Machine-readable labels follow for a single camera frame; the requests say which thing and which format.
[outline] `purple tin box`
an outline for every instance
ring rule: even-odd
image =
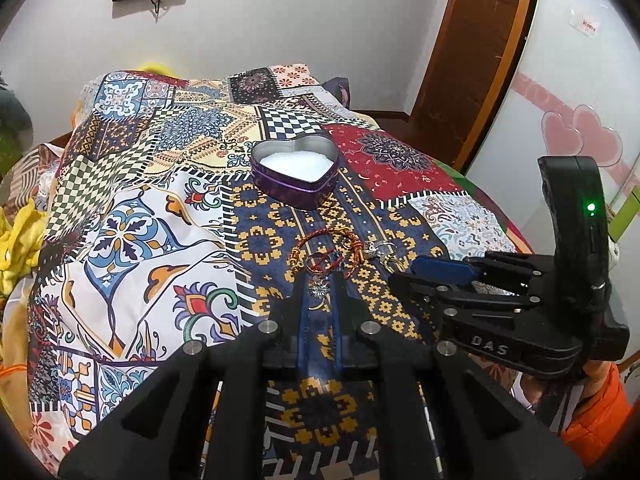
[[[261,160],[273,153],[300,151],[322,153],[334,164],[322,178],[315,182],[293,178],[260,164]],[[251,172],[254,176],[254,185],[270,197],[296,209],[318,209],[338,182],[339,155],[338,146],[331,139],[320,134],[304,134],[287,140],[262,140],[251,150]]]

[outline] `bedspread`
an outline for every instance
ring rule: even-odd
[[[268,316],[270,298],[291,293],[286,259],[309,232],[348,227],[389,240],[406,266],[418,254],[526,249],[462,176],[342,108],[303,64],[221,81],[114,72],[89,92],[60,161],[28,304],[31,449],[52,471],[185,341],[224,344]],[[323,131],[342,155],[319,210],[254,187],[256,142]],[[304,251],[332,243],[315,238]],[[367,262],[349,293],[377,321],[421,339],[425,320],[404,311],[386,278]],[[330,301],[305,301],[319,307],[310,364],[303,381],[269,384],[264,475],[376,478],[374,392],[336,379]]]

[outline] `brown wooden door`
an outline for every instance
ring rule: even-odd
[[[530,1],[449,0],[407,142],[457,169],[470,162],[517,62]]]

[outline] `pink stripe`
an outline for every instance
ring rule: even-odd
[[[511,83],[511,89],[523,96],[527,101],[535,104],[544,113],[556,112],[562,118],[564,126],[571,127],[574,118],[574,110],[565,104],[559,97],[553,95],[549,90],[544,88],[533,79],[525,76],[522,72],[516,72]],[[613,166],[603,168],[610,174],[614,182],[620,187],[625,186],[623,192],[629,194],[632,187],[640,184],[640,180],[634,174],[631,175],[631,168],[620,159]]]

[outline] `orange sleeve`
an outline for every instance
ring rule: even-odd
[[[578,407],[561,438],[588,468],[609,447],[630,411],[618,367],[613,364],[604,386]]]

